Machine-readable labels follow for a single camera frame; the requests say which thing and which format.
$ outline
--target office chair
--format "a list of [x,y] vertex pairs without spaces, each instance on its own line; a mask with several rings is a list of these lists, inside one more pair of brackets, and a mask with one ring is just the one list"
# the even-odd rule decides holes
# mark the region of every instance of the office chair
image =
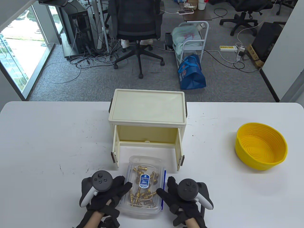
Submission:
[[[260,15],[262,15],[260,12],[261,10],[271,9],[273,7],[273,4],[269,0],[229,0],[228,3],[230,3],[237,12],[242,12],[241,16],[236,14],[234,19],[221,19],[219,23],[220,25],[223,25],[224,22],[232,22],[236,24],[230,33],[231,36],[234,36],[234,32],[240,25],[250,28],[253,36],[256,36],[257,30],[253,27],[257,26],[259,23],[257,20],[252,19],[251,14],[253,12],[259,12]],[[245,19],[246,12],[248,12],[250,19]]]
[[282,5],[285,5],[289,8],[294,8],[298,0],[277,0],[276,4],[279,4],[279,10],[277,11],[277,15],[280,15]]
[[138,59],[139,78],[143,78],[140,55],[160,59],[161,66],[165,65],[161,56],[146,51],[148,46],[140,45],[141,40],[159,39],[161,36],[163,12],[160,12],[160,3],[161,0],[109,0],[108,13],[111,15],[113,37],[136,41],[129,53],[114,62],[114,69],[118,69],[118,62],[133,55]]

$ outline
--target clear plastic box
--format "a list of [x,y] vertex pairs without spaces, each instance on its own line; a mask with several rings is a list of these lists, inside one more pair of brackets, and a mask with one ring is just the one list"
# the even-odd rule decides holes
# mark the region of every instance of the clear plastic box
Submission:
[[131,156],[125,182],[133,184],[120,201],[120,211],[139,219],[147,219],[161,210],[161,198],[156,194],[163,188],[164,165],[154,157]]

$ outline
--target hand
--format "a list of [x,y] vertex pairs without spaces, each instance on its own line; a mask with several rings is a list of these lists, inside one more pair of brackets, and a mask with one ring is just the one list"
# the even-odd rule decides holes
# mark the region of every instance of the hand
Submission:
[[190,218],[195,218],[200,228],[205,228],[204,218],[199,212],[199,209],[195,201],[185,201],[181,199],[177,193],[177,183],[174,177],[168,178],[168,192],[162,188],[156,190],[156,193],[165,201],[169,206],[170,211],[177,215],[177,218],[173,221],[174,226],[179,224],[185,224],[185,221]]
[[88,211],[83,220],[76,228],[83,228],[95,211],[104,213],[104,216],[110,216],[109,218],[106,218],[104,222],[100,222],[98,227],[118,228],[119,223],[116,218],[119,216],[119,211],[115,209],[115,207],[118,205],[121,198],[132,188],[132,183],[127,182],[124,184],[124,182],[124,176],[115,177],[112,186],[108,191],[99,192],[97,196],[94,196],[91,199],[91,204],[87,206]]

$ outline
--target computer tower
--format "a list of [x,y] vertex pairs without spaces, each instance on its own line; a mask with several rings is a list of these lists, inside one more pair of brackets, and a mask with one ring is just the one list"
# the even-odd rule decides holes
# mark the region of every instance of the computer tower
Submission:
[[[91,49],[94,50],[95,43],[88,11],[78,1],[72,1],[60,9],[63,28],[66,36],[66,40],[62,40],[63,49],[66,46],[69,46],[65,43],[67,42],[72,47],[74,46],[74,55],[76,55],[76,53],[82,54]],[[67,52],[64,49],[65,57],[73,56]]]

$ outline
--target window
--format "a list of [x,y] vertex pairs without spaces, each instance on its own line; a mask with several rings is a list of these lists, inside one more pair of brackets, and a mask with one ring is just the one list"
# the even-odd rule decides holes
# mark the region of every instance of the window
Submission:
[[53,20],[55,22],[55,26],[57,28],[57,31],[58,31],[58,33],[60,33],[61,30],[62,30],[62,24],[61,24],[57,9],[56,9],[55,6],[50,6],[50,5],[49,5],[49,8],[50,8]]
[[47,42],[32,6],[0,33],[0,61],[21,92],[46,48]]

